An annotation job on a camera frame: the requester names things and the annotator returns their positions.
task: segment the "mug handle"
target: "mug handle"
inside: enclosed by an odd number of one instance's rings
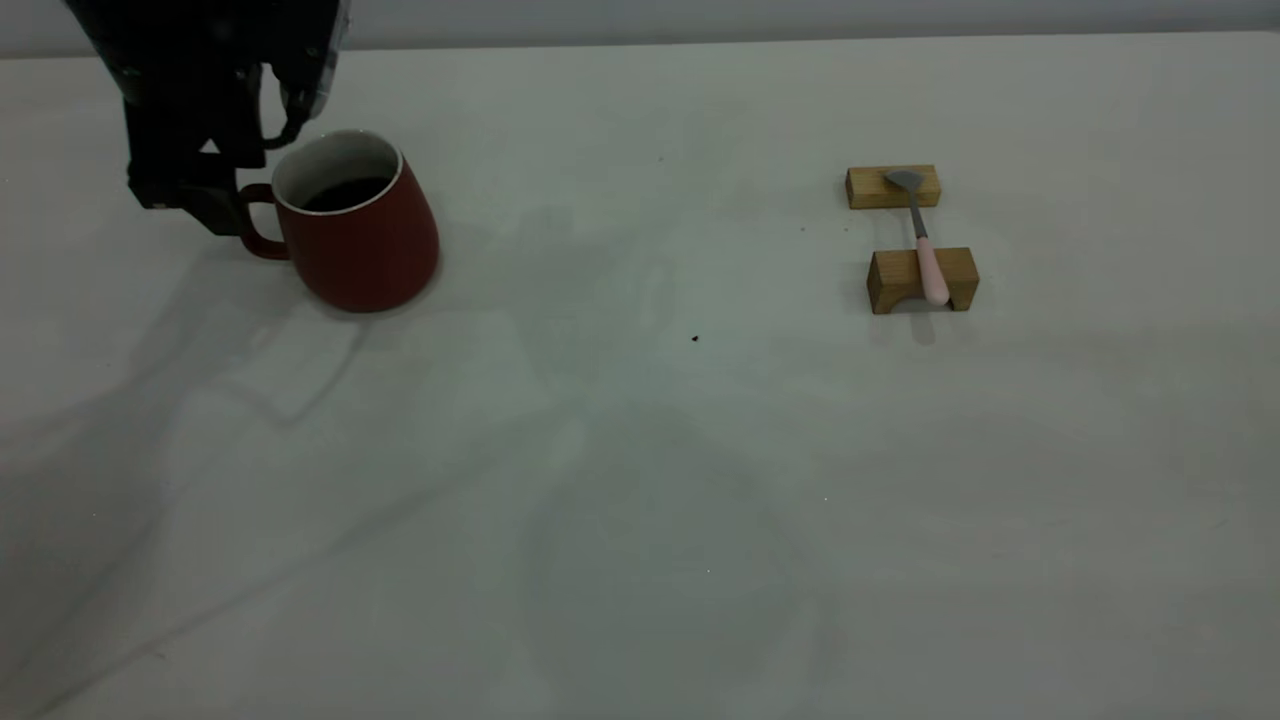
[[[244,229],[241,232],[241,242],[244,243],[244,250],[268,260],[288,260],[289,246],[259,234],[257,228],[253,227],[253,220],[248,218],[247,206],[250,202],[270,202],[275,205],[275,195],[271,193],[271,186],[262,182],[244,186],[241,188],[241,202],[246,205],[244,219],[247,220]]]

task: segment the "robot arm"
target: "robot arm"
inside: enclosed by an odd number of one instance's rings
[[[329,95],[349,0],[67,0],[124,95],[129,188],[210,232],[248,227],[237,168],[262,168]],[[285,123],[262,137],[262,64]],[[202,152],[207,141],[218,152]]]

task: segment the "pink spoon handle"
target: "pink spoon handle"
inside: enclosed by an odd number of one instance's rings
[[[951,300],[947,281],[942,279],[938,256],[933,254],[933,243],[927,236],[915,238],[915,255],[920,259],[920,283],[924,284],[924,297],[933,305],[946,305]]]

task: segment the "wall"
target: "wall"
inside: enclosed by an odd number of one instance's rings
[[[351,47],[593,45],[1275,26],[1275,0],[353,0]],[[0,55],[84,54],[58,0],[5,0]]]

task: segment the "mug rim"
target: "mug rim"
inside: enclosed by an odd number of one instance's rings
[[[370,197],[369,200],[365,200],[364,202],[360,202],[357,205],[352,205],[351,208],[343,208],[342,210],[324,210],[324,211],[320,211],[320,210],[305,210],[305,209],[298,208],[297,205],[289,202],[288,200],[285,200],[283,197],[283,193],[280,192],[278,183],[279,183],[279,179],[280,179],[280,170],[289,164],[289,160],[297,158],[298,155],[306,152],[307,150],[315,149],[316,145],[320,145],[321,142],[324,142],[326,140],[332,141],[334,138],[352,137],[352,136],[372,137],[374,140],[381,142],[387,147],[392,149],[393,152],[396,152],[396,174],[393,174],[392,178],[389,181],[387,181],[387,186],[383,187],[380,191],[378,191],[378,195]],[[308,140],[306,143],[303,143],[300,147],[294,147],[288,155],[285,155],[284,158],[280,159],[280,161],[275,165],[275,169],[271,170],[271,195],[275,197],[275,202],[278,205],[280,205],[283,208],[288,208],[291,211],[297,213],[300,215],[311,215],[311,217],[317,217],[317,218],[323,218],[323,217],[326,217],[326,215],[344,215],[347,213],[352,213],[355,210],[360,210],[361,208],[367,208],[369,205],[372,205],[374,202],[378,202],[379,200],[381,200],[381,197],[384,195],[387,195],[388,192],[390,192],[390,190],[393,187],[396,187],[396,183],[399,181],[401,174],[403,172],[404,172],[404,154],[401,152],[401,149],[398,146],[396,146],[396,143],[393,143],[392,141],[387,140],[381,135],[379,135],[379,133],[376,133],[374,131],[370,131],[370,129],[335,129],[335,131],[329,131],[329,132],[321,133],[321,135],[319,135],[319,136]]]

